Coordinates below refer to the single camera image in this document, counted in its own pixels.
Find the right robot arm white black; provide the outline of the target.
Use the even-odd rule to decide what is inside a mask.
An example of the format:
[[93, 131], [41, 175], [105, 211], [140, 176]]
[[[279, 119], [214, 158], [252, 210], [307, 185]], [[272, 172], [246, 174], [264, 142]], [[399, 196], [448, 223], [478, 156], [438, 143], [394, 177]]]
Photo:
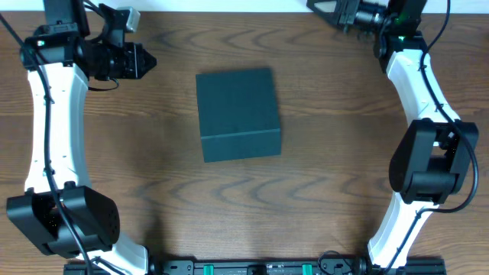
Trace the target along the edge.
[[368, 255], [349, 260], [326, 251], [317, 261], [319, 270], [337, 274], [344, 264], [349, 274], [443, 274], [440, 260], [410, 260], [408, 253], [429, 216], [446, 213], [446, 199], [461, 189], [468, 173], [478, 174], [479, 132], [451, 108], [432, 71], [432, 46], [419, 30], [425, 2], [308, 0], [306, 5], [337, 28], [374, 35], [374, 55], [397, 91], [408, 124], [390, 160], [393, 194], [368, 242]]

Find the dark green box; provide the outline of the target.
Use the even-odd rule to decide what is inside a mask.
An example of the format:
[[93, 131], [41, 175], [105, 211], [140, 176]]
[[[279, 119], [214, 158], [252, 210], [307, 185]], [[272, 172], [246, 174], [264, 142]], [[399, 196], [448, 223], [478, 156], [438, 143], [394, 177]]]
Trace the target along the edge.
[[205, 162], [281, 154], [272, 69], [198, 74], [196, 96]]

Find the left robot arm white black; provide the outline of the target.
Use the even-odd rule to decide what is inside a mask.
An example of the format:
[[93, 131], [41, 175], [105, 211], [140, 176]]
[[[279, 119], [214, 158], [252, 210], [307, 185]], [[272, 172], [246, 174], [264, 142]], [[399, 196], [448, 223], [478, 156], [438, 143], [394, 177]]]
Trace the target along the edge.
[[83, 260], [85, 273], [156, 274], [148, 249], [121, 232], [115, 202], [92, 188], [84, 106], [91, 78], [140, 79], [154, 58], [138, 44], [92, 44], [76, 32], [27, 38], [21, 58], [34, 104], [24, 194], [7, 216], [42, 254]]

